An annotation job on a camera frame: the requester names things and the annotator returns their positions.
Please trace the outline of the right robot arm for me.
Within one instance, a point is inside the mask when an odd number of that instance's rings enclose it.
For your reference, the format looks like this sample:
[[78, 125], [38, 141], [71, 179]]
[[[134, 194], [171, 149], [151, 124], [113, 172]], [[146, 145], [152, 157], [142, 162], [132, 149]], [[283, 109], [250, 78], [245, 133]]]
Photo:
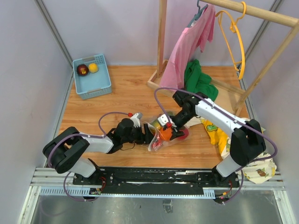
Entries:
[[231, 139], [229, 155], [212, 169], [212, 182], [221, 187], [237, 169], [248, 165], [266, 150], [260, 124], [246, 121], [218, 107], [203, 94], [193, 96], [176, 91], [172, 98], [182, 110], [170, 119], [174, 124], [171, 140], [182, 136], [180, 129], [192, 118], [203, 117], [220, 128]]

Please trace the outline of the dark red fake apple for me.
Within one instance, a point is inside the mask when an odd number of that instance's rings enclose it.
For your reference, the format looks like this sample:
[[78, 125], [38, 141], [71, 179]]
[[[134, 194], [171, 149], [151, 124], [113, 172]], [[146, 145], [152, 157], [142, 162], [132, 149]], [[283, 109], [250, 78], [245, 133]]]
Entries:
[[86, 76], [89, 74], [89, 68], [85, 64], [80, 64], [77, 66], [77, 74], [79, 76]]

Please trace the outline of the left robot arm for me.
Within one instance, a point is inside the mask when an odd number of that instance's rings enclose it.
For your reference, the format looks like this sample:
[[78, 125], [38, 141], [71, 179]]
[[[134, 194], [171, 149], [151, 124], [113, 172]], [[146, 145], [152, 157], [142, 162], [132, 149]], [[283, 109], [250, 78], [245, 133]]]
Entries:
[[149, 145], [154, 139], [154, 126], [140, 123], [138, 118], [124, 118], [106, 135], [88, 135], [71, 126], [43, 148], [48, 166], [57, 173], [77, 173], [89, 184], [100, 180], [96, 165], [82, 155], [86, 152], [113, 154], [126, 143]]

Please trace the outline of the yellow fake fruit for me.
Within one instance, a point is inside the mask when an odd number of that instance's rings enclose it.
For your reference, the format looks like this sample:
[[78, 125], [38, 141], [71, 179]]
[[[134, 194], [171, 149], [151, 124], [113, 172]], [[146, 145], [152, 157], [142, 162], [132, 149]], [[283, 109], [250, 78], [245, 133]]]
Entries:
[[88, 69], [91, 73], [96, 73], [99, 71], [98, 65], [96, 63], [89, 64]]

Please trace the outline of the clear zip top bag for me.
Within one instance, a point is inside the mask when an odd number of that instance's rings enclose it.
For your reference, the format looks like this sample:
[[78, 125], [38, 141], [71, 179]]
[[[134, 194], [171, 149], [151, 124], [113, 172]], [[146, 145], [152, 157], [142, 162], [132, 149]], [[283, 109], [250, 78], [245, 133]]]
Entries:
[[148, 151], [158, 151], [163, 147], [178, 144], [189, 138], [190, 132], [187, 126], [182, 126], [178, 132], [175, 132], [176, 127], [172, 120], [171, 127], [168, 127], [167, 123], [168, 118], [165, 114], [142, 121], [142, 124], [149, 129], [149, 133], [153, 135], [150, 137], [149, 143], [145, 144]]

